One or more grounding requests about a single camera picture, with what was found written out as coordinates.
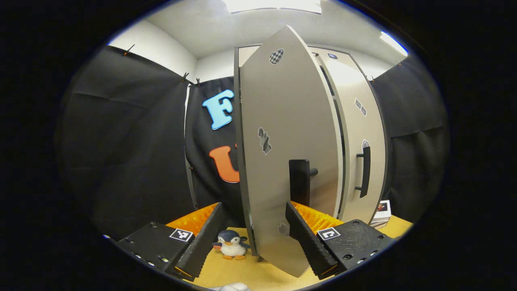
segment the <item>orange letter u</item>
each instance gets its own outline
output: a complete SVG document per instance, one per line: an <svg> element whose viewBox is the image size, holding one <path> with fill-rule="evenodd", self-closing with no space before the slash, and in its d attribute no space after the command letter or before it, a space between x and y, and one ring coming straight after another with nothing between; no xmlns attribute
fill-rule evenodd
<svg viewBox="0 0 517 291"><path fill-rule="evenodd" d="M240 181L239 172L233 169L230 150L230 147L225 145L211 150L208 155L216 162L217 172L221 179L228 183L238 183Z"/></svg>

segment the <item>checkered sticker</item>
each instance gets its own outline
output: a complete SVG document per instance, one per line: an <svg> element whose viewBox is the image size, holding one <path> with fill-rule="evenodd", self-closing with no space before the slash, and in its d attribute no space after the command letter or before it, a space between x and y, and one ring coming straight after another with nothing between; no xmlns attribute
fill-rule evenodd
<svg viewBox="0 0 517 291"><path fill-rule="evenodd" d="M367 140L362 140L362 152L364 152L364 148L369 147L370 143Z"/></svg>
<svg viewBox="0 0 517 291"><path fill-rule="evenodd" d="M188 241L192 232L177 228L169 237L181 241Z"/></svg>
<svg viewBox="0 0 517 291"><path fill-rule="evenodd" d="M269 56L269 62L276 65L282 59L283 55L284 55L284 49L279 49L278 51L273 52Z"/></svg>

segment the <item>clip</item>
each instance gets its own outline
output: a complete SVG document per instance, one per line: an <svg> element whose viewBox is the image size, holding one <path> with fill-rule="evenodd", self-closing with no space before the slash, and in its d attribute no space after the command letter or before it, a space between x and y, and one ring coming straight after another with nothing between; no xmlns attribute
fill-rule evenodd
<svg viewBox="0 0 517 291"><path fill-rule="evenodd" d="M125 51L125 52L124 52L124 55L127 55L127 54L128 54L128 52L129 52L129 50Z"/></svg>

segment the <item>sticker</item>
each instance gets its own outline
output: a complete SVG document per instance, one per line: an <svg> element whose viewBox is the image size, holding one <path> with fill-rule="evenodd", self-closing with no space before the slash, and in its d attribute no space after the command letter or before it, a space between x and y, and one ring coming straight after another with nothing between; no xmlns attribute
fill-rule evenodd
<svg viewBox="0 0 517 291"><path fill-rule="evenodd" d="M337 230L335 230L333 227L323 229L323 230L318 230L318 235L323 240L333 239L333 238L340 236L339 232Z"/></svg>
<svg viewBox="0 0 517 291"><path fill-rule="evenodd" d="M192 232L177 228L169 237L180 241L188 241Z"/></svg>
<svg viewBox="0 0 517 291"><path fill-rule="evenodd" d="M356 106L359 110L361 110L362 112L362 115L366 116L366 108L361 105L361 102L359 102L359 100L356 99Z"/></svg>
<svg viewBox="0 0 517 291"><path fill-rule="evenodd" d="M280 226L278 227L278 232L287 238L290 237L289 230L290 230L289 227L283 223L281 223Z"/></svg>
<svg viewBox="0 0 517 291"><path fill-rule="evenodd" d="M282 59L283 56L284 49L279 49L278 51L273 52L271 53L271 55L269 55L269 62L276 65Z"/></svg>
<svg viewBox="0 0 517 291"><path fill-rule="evenodd" d="M271 144L269 143L269 136L267 132L262 127L258 128L258 137L260 137L260 146L262 147L262 152L267 155L271 150Z"/></svg>
<svg viewBox="0 0 517 291"><path fill-rule="evenodd" d="M367 140L362 140L362 149L363 149L363 152L364 152L364 148L366 147L369 147L370 146L370 143L367 141Z"/></svg>

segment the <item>black handle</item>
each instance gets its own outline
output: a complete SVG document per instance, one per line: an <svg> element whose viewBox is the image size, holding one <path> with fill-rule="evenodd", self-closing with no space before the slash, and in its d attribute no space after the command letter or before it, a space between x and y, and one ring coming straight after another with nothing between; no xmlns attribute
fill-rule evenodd
<svg viewBox="0 0 517 291"><path fill-rule="evenodd" d="M365 147L362 149L362 154L357 154L357 157L362 157L362 184L361 187L355 187L356 190L360 190L361 194L360 198L366 196L368 193L368 184L370 184L370 164L371 164L371 155L370 155L370 147Z"/></svg>
<svg viewBox="0 0 517 291"><path fill-rule="evenodd" d="M318 169L309 167L308 159L289 160L289 181L291 184L291 201L309 206L312 176L318 174Z"/></svg>

